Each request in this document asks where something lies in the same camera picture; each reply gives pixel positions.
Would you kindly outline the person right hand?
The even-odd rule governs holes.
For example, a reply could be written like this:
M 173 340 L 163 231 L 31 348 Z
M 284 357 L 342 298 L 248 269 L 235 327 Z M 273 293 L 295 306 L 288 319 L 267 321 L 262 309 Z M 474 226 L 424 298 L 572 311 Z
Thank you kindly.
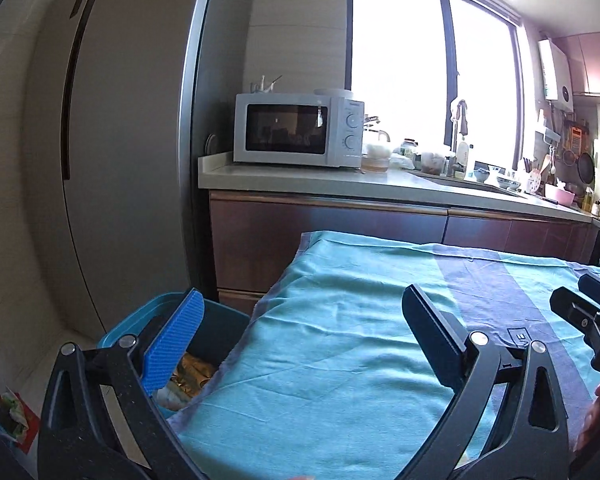
M 600 384 L 595 389 L 595 400 L 585 414 L 580 434 L 574 444 L 573 451 L 580 452 L 585 445 L 600 431 Z

